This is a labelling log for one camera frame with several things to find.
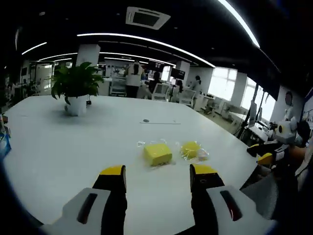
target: ceiling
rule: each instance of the ceiling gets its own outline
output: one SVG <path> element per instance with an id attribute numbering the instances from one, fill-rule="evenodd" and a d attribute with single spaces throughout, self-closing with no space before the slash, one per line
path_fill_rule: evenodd
<path id="1" fill-rule="evenodd" d="M 81 33 L 121 33 L 179 47 L 215 66 L 236 68 L 269 90 L 279 82 L 305 96 L 313 87 L 308 76 L 313 52 L 309 43 L 313 35 L 309 24 L 311 6 L 305 5 L 304 0 L 292 5 L 288 0 L 228 2 L 245 20 L 261 49 L 252 43 L 243 27 L 218 0 L 89 0 L 82 3 L 55 0 L 24 2 L 19 3 L 18 8 L 7 8 L 8 16 L 3 19 L 6 22 L 3 64 L 13 69 L 17 61 L 73 53 L 82 43 L 98 43 L 103 52 L 139 55 L 172 63 L 183 57 L 183 60 L 192 61 L 193 66 L 209 67 L 180 51 L 143 40 L 115 36 L 77 37 Z M 160 30 L 128 25 L 125 24 L 128 6 L 159 11 L 171 18 Z M 21 56 L 25 50 L 43 42 L 47 44 Z"/>

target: green leaves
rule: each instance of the green leaves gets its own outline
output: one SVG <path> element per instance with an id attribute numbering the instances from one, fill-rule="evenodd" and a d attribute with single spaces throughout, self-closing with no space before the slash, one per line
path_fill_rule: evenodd
<path id="1" fill-rule="evenodd" d="M 65 96 L 65 101 L 70 104 L 68 97 L 78 97 L 82 95 L 98 95 L 99 82 L 104 83 L 104 79 L 95 74 L 97 69 L 90 66 L 90 62 L 84 62 L 80 66 L 61 68 L 56 70 L 52 78 L 54 83 L 51 96 L 56 99 Z"/>

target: potted plant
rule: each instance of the potted plant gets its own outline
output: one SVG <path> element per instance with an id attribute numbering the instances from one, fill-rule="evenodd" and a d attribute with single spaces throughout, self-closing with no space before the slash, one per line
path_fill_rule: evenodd
<path id="1" fill-rule="evenodd" d="M 98 95 L 99 82 L 104 79 L 95 74 L 96 66 L 90 66 L 90 62 L 84 62 L 80 66 L 61 68 L 56 70 L 52 77 L 53 87 L 51 95 L 60 98 L 64 95 L 68 104 L 66 110 L 72 116 L 80 116 L 86 113 L 87 95 Z"/>

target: plastic bag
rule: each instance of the plastic bag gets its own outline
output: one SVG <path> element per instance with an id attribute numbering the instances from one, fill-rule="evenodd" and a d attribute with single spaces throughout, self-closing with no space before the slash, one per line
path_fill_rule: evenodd
<path id="1" fill-rule="evenodd" d="M 198 141 L 177 142 L 177 146 L 180 150 L 180 156 L 186 161 L 198 163 L 208 160 L 209 153 L 201 147 Z"/>
<path id="2" fill-rule="evenodd" d="M 175 152 L 167 144 L 166 140 L 158 141 L 138 141 L 137 147 L 142 148 L 141 158 L 146 167 L 154 169 L 162 165 L 175 165 Z M 160 157 L 151 157 L 153 155 L 161 155 Z"/>

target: white flower pot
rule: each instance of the white flower pot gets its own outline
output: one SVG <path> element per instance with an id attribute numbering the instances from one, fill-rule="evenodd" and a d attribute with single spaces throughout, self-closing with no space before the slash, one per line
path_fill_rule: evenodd
<path id="1" fill-rule="evenodd" d="M 87 101 L 88 95 L 83 95 L 79 97 L 69 97 L 68 101 L 69 104 L 66 104 L 65 110 L 71 115 L 71 116 L 81 116 L 86 113 L 86 101 Z"/>

